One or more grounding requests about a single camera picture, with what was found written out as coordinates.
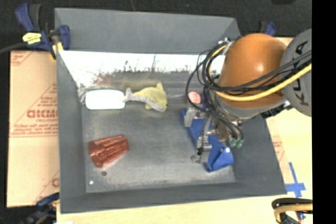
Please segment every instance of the green connector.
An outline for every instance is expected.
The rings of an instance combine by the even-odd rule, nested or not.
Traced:
[[[235,147],[237,144],[238,140],[237,139],[232,139],[230,140],[230,147]]]
[[[236,147],[240,148],[243,145],[244,139],[240,139],[238,140],[238,142],[236,143]]]

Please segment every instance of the cardboard sheet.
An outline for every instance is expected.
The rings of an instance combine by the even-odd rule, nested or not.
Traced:
[[[56,62],[12,51],[7,207],[34,205],[59,189]]]

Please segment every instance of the stuffed fish toy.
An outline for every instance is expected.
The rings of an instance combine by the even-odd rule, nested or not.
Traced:
[[[167,95],[163,90],[162,83],[158,83],[156,87],[147,87],[141,91],[132,93],[130,88],[126,89],[125,96],[122,100],[138,101],[146,103],[146,109],[155,109],[160,112],[164,112],[167,109]]]

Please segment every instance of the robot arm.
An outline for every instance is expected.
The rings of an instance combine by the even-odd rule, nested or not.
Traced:
[[[188,97],[188,84],[186,87],[189,110],[211,118],[211,124],[204,120],[207,132],[198,137],[201,145],[207,145],[207,134],[216,134],[222,149],[226,145],[241,147],[241,123],[259,114],[267,118],[295,108],[311,116],[311,43],[310,29],[288,46],[266,34],[250,34],[235,41],[226,40],[212,49],[188,81],[189,84],[197,74],[204,86],[203,106]],[[215,74],[211,64],[219,55],[224,55],[224,63],[221,73]],[[204,159],[206,148],[198,145],[197,149],[198,159]]]

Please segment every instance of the pink object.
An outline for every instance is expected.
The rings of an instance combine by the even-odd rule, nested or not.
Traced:
[[[201,102],[201,96],[197,92],[190,92],[188,94],[190,101],[195,104],[199,104]]]

